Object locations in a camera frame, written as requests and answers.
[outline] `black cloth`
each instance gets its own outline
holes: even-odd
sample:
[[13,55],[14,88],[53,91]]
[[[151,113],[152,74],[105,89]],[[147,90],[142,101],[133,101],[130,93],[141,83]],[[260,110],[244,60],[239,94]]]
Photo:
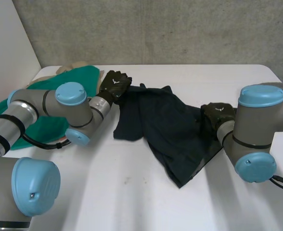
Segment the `black cloth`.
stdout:
[[222,148],[207,118],[201,129],[200,108],[185,105],[170,86],[130,86],[116,104],[120,118],[114,138],[136,141],[144,137],[179,188]]

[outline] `light blue end cap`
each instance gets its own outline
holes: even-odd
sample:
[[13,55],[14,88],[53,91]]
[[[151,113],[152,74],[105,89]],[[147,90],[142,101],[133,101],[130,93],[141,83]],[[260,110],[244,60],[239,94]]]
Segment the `light blue end cap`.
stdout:
[[238,102],[245,107],[270,107],[283,102],[283,90],[267,85],[247,86],[242,88]]
[[63,105],[76,106],[86,100],[87,93],[80,83],[68,82],[56,89],[55,97]]
[[11,103],[11,99],[12,96],[14,95],[14,93],[16,93],[18,90],[14,90],[10,93],[10,95],[8,96],[8,100],[7,100],[7,105],[9,106],[9,104]]
[[79,132],[75,129],[71,129],[71,128],[68,128],[65,131],[65,136],[72,143],[77,144],[77,145],[81,145],[81,146],[86,146],[90,141],[88,136],[86,136],[85,134],[83,134],[83,133],[81,133],[81,132]]
[[250,153],[242,156],[234,169],[247,182],[264,182],[276,172],[276,162],[269,153]]
[[19,210],[29,217],[47,212],[60,189],[60,172],[51,161],[20,158],[12,171],[12,193]]

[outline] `green cloth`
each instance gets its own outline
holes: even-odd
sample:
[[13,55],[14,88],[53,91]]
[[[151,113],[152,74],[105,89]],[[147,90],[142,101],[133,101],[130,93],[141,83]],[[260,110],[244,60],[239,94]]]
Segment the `green cloth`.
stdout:
[[[96,89],[99,81],[100,70],[94,66],[84,66],[64,72],[60,75],[36,82],[27,89],[56,90],[60,85],[66,82],[77,82],[83,85],[88,97],[96,95]],[[0,114],[7,110],[7,100],[0,102]],[[64,136],[65,130],[69,127],[67,120],[63,117],[45,117],[41,116],[36,123],[27,128],[26,134],[42,143],[55,141]],[[12,150],[32,146],[22,138],[17,140],[11,147]]]

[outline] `glove logo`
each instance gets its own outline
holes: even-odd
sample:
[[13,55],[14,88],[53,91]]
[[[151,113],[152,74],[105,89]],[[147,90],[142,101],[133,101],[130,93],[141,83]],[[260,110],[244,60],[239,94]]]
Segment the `glove logo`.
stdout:
[[215,110],[218,110],[218,111],[223,111],[224,110],[224,107],[222,107],[222,108],[215,108]]
[[115,84],[115,83],[119,83],[119,82],[120,82],[120,81],[117,82],[117,81],[114,81],[114,79],[113,79],[113,83],[114,83],[114,84]]

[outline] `white wall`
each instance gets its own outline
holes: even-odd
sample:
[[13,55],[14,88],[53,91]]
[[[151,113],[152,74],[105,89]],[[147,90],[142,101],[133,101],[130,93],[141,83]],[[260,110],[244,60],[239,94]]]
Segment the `white wall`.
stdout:
[[25,86],[40,70],[11,0],[0,0],[0,101]]

